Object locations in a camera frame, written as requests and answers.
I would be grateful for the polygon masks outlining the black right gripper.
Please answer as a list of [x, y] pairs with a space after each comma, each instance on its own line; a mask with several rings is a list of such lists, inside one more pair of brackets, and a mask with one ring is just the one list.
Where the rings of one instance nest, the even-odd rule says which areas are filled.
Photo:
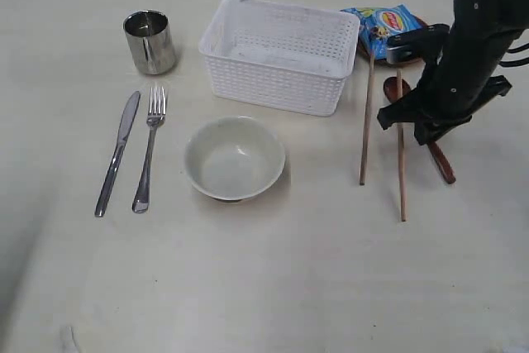
[[427, 65], [412, 91], [379, 109], [377, 119], [383, 130], [395, 123], [412, 123], [417, 143], [430, 144], [470, 122], [479, 109], [497, 96], [506, 96], [512, 88], [504, 76], [493, 76], [471, 96], [457, 87], [437, 85], [436, 70], [435, 65]]

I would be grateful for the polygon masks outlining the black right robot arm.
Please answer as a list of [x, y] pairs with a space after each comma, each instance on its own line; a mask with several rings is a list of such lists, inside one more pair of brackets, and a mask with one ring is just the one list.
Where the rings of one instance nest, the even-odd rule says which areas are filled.
[[494, 70], [528, 28], [528, 0], [453, 0], [454, 22], [433, 24], [387, 39], [386, 60], [418, 57], [417, 86], [378, 111], [379, 125], [412, 123], [419, 145], [435, 142], [512, 85]]

